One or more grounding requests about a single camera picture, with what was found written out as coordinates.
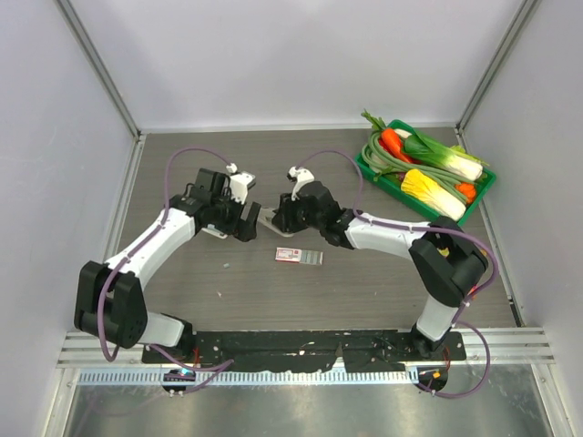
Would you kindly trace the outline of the light blue stapler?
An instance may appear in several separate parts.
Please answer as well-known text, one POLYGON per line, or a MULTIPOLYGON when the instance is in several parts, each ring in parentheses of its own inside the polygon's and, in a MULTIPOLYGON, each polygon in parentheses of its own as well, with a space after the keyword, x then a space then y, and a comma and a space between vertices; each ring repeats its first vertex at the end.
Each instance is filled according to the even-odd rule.
POLYGON ((277 234, 281 237, 284 237, 284 238, 293 237, 294 236, 293 233, 284 232, 284 231, 280 230, 279 228, 277 228, 272 223, 272 219, 274 218, 274 216, 275 216, 275 210, 273 208, 261 207, 258 218, 257 218, 257 223, 261 224, 265 228, 269 229, 270 231, 274 232, 275 234, 277 234))

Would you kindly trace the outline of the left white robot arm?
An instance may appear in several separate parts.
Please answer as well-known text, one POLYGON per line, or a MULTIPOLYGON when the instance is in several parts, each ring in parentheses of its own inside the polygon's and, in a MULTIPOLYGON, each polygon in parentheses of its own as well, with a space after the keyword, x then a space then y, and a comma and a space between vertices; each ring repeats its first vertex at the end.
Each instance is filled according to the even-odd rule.
POLYGON ((104 262, 83 266, 75 327, 119 348, 156 344, 171 361, 187 361, 194 351, 190 324, 149 311, 145 288, 169 257, 201 231, 219 239, 255 239, 261 207, 246 202, 255 182, 255 176, 245 171, 201 169, 136 240, 104 262))

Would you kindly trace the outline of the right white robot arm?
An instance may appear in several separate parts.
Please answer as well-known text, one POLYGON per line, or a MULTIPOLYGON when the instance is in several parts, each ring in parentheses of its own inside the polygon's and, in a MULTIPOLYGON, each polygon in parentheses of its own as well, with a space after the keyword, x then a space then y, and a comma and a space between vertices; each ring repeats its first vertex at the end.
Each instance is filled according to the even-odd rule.
POLYGON ((452 219, 382 220, 341 207, 319 181, 280 195, 279 206, 266 212, 264 220, 285 236, 315 229, 335 247, 369 249, 412 261, 428 293, 411 330, 413 352, 424 360, 443 350, 458 310, 488 269, 482 251, 452 219))

